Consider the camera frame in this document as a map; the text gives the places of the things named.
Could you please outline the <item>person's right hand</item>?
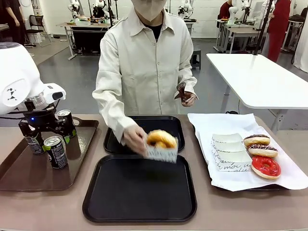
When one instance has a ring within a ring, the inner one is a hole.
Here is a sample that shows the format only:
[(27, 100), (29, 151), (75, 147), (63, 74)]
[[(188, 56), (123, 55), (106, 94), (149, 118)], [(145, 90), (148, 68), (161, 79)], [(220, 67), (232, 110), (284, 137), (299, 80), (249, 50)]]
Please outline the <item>person's right hand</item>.
[(146, 155), (147, 133), (138, 125), (130, 126), (123, 132), (123, 141), (133, 152), (142, 156)]

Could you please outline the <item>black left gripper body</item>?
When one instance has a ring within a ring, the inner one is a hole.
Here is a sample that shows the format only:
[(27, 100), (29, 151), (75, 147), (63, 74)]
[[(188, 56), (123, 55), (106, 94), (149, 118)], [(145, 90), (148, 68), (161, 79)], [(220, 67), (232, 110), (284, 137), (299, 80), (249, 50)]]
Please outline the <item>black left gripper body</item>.
[(28, 124), (42, 132), (57, 132), (57, 119), (55, 117), (55, 106), (49, 106), (43, 110), (23, 112), (24, 120)]

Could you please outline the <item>person's left hand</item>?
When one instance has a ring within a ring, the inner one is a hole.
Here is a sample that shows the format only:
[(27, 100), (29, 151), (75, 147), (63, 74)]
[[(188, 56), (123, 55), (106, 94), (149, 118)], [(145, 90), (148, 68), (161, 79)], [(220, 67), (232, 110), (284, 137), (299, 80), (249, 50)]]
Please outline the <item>person's left hand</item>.
[(197, 100), (197, 96), (194, 93), (185, 91), (184, 95), (181, 98), (181, 104), (184, 107), (191, 107), (195, 101)]

